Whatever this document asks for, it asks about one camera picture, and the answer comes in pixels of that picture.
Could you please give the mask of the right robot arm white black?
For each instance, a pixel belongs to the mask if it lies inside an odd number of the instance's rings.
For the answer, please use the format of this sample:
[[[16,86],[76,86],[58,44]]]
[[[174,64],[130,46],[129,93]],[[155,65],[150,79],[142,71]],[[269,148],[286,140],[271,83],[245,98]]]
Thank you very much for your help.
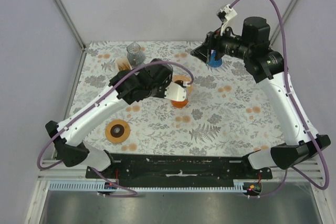
[[[254,178],[259,169],[277,166],[287,169],[317,155],[313,142],[323,150],[330,144],[328,135],[321,135],[303,112],[292,84],[285,83],[283,56],[269,47],[270,26],[262,17],[244,20],[242,34],[235,36],[232,28],[207,33],[205,41],[192,50],[191,55],[209,63],[211,53],[219,60],[228,55],[244,62],[247,72],[268,97],[280,122],[284,143],[265,151],[254,151],[245,156],[247,162],[240,166],[241,174]]]

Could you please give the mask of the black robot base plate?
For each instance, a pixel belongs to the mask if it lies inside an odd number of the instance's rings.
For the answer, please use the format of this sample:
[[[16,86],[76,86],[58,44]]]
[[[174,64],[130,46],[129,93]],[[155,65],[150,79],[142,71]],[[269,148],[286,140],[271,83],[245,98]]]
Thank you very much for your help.
[[[230,186],[235,179],[272,179],[270,168],[252,169],[246,157],[112,154],[101,174],[121,186]]]

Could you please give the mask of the bamboo ring dripper stand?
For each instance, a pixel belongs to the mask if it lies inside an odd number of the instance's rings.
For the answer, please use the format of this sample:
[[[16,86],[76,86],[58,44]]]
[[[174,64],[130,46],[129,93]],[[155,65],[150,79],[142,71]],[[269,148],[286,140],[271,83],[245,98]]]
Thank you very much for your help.
[[[188,95],[192,93],[193,84],[189,84],[191,82],[191,78],[189,76],[185,76],[182,74],[176,74],[176,75],[173,75],[172,80],[179,84],[187,84],[186,90],[187,90]]]

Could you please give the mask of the orange coffee filter box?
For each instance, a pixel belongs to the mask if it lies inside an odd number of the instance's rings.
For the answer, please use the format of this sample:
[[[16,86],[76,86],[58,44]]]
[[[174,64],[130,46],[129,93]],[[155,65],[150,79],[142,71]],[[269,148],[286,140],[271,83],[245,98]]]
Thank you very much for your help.
[[[132,67],[131,67],[127,57],[117,58],[115,60],[115,67],[118,71],[132,70]]]

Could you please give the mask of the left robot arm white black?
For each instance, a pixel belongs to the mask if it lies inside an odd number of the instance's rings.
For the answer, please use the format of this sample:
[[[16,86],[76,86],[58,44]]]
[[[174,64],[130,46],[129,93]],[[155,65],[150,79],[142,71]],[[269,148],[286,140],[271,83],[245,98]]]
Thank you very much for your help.
[[[172,75],[172,66],[159,59],[132,70],[121,70],[101,93],[72,117],[46,123],[49,142],[56,149],[59,163],[66,167],[91,166],[102,177],[112,177],[116,166],[110,154],[84,143],[85,137],[109,116],[134,102],[149,97],[165,99]]]

